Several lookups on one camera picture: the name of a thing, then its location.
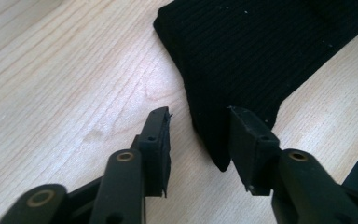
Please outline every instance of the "wooden table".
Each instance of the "wooden table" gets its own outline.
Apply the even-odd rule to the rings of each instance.
[[[169,106],[168,199],[148,223],[273,223],[231,164],[213,165],[194,133],[183,82],[152,22],[170,0],[0,0],[0,216],[24,191],[69,191],[103,174],[149,111]],[[312,153],[340,183],[358,159],[358,36],[283,104],[282,148]]]

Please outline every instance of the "light wood tabletop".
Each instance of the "light wood tabletop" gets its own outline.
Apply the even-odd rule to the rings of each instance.
[[[168,198],[147,223],[274,223],[231,163],[212,163],[180,74],[153,28],[171,0],[0,0],[0,217],[46,183],[72,191],[129,148],[148,113],[168,106]],[[283,102],[282,148],[312,153],[341,183],[358,160],[358,36]]]

